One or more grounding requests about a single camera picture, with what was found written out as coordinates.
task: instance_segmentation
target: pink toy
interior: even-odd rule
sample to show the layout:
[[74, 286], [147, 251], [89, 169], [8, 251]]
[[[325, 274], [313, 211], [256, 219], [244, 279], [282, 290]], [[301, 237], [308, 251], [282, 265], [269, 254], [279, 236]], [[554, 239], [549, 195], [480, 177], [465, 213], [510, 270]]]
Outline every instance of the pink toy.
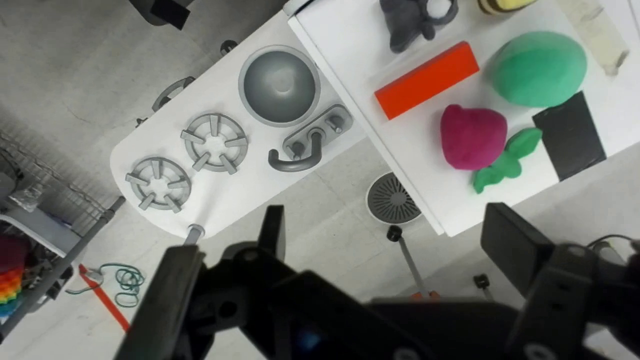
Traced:
[[504, 149], [506, 120], [489, 108], [449, 105], [441, 124], [442, 152], [459, 169], [490, 166]]

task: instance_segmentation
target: gray bowl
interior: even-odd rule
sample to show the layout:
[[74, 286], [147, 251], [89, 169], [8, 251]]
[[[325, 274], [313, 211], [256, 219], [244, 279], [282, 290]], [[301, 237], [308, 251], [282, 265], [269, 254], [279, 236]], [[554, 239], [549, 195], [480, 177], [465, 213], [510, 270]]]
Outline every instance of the gray bowl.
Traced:
[[302, 122], [319, 101], [319, 73], [295, 48], [264, 48], [240, 76], [244, 105], [271, 126]]

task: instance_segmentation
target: white table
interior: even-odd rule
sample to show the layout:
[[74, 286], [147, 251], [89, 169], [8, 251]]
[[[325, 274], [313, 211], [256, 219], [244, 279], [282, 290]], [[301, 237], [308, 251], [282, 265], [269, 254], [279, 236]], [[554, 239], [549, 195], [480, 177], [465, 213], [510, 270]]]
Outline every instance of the white table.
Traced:
[[[445, 162], [441, 149], [442, 110], [449, 104], [495, 108], [508, 118], [510, 134], [532, 128], [532, 116], [541, 110], [508, 104], [489, 86], [483, 72], [395, 122], [387, 120], [375, 92], [461, 40], [472, 43], [480, 66], [510, 38], [531, 29], [554, 29], [579, 40], [573, 24], [553, 0], [538, 0], [510, 17], [485, 15], [474, 0], [461, 2], [461, 5], [456, 21], [438, 32], [435, 42], [416, 40], [400, 56], [388, 50], [388, 29], [378, 0], [323, 0], [291, 20], [302, 43], [348, 110], [363, 120], [368, 137], [405, 182], [425, 215], [449, 236], [483, 221], [487, 202], [518, 204], [558, 183], [558, 176], [541, 144], [532, 155], [525, 158], [520, 177], [504, 179], [478, 195], [471, 185], [472, 173], [459, 171]], [[584, 92], [607, 153], [612, 155], [640, 139], [636, 118], [640, 113], [636, 100], [640, 93], [640, 43], [629, 3], [612, 0], [607, 5], [632, 48], [632, 56], [618, 77], [607, 77], [591, 57]]]

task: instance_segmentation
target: stove burner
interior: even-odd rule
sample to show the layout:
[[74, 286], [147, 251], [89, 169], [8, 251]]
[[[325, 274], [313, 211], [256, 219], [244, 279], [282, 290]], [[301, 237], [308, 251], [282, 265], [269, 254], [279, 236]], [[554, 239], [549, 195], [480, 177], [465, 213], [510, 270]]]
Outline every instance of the stove burner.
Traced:
[[140, 207], [158, 207], [180, 211], [193, 194], [193, 182], [187, 171], [173, 160], [147, 158], [127, 173], [134, 194], [140, 198]]
[[194, 118], [180, 136], [194, 169], [234, 173], [249, 152], [244, 130], [224, 113]]

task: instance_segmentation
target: white countertop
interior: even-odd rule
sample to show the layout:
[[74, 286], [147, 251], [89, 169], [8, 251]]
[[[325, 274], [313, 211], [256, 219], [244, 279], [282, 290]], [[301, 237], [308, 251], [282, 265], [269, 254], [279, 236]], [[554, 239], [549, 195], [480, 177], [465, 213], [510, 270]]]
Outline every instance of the white countertop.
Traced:
[[[305, 52], [305, 45], [289, 28], [286, 20], [289, 17], [282, 12], [276, 13], [113, 149], [111, 167], [120, 192], [158, 227], [174, 236], [187, 236], [190, 224], [201, 224], [205, 226], [207, 236], [215, 236], [314, 171], [314, 167], [307, 171], [279, 171], [271, 167], [269, 149], [279, 147], [282, 152], [282, 139], [302, 124], [295, 128], [266, 126], [254, 120], [240, 100], [240, 72], [249, 56], [274, 43], [293, 45]], [[330, 105], [341, 104], [323, 72], [319, 72], [319, 76], [323, 87], [320, 100], [308, 120], [320, 116]], [[208, 169], [194, 171], [193, 160], [185, 149], [180, 137], [185, 126], [193, 118], [213, 111], [234, 118], [251, 137], [249, 153], [236, 173]], [[350, 128], [339, 139], [323, 147], [323, 162], [330, 162], [363, 137], [364, 134], [359, 126]], [[193, 194], [180, 211], [139, 207], [140, 200], [127, 182], [127, 173], [137, 162], [149, 155], [164, 155], [180, 163], [193, 177]]]
[[[584, 82], [608, 155], [640, 139], [640, 126], [636, 126], [640, 101], [634, 98], [640, 93], [640, 48], [632, 17], [629, 10], [620, 8], [622, 3], [626, 5], [626, 2], [617, 0], [610, 15], [622, 26], [620, 29], [632, 48], [632, 56], [618, 77], [607, 77], [591, 57], [591, 72]], [[534, 126], [532, 116], [541, 111], [502, 100], [489, 86], [483, 72], [398, 116], [395, 122], [387, 120], [375, 98], [378, 87], [461, 40], [471, 42], [480, 67], [502, 43], [531, 29], [554, 29], [579, 40], [575, 28], [553, 0], [538, 0], [510, 17], [485, 15], [474, 0], [461, 2], [461, 15], [455, 24], [438, 32], [435, 42], [416, 40], [400, 56], [388, 50], [388, 29], [378, 0], [314, 2], [291, 20], [291, 26], [335, 83], [348, 110], [359, 120], [364, 120], [363, 128], [438, 232], [456, 236], [483, 221], [487, 202], [518, 204], [558, 183], [543, 144], [532, 155], [525, 158], [525, 173], [520, 177], [490, 185], [480, 195], [471, 185], [471, 171], [459, 171], [445, 162], [441, 113], [449, 104], [495, 108], [508, 118], [510, 134]]]

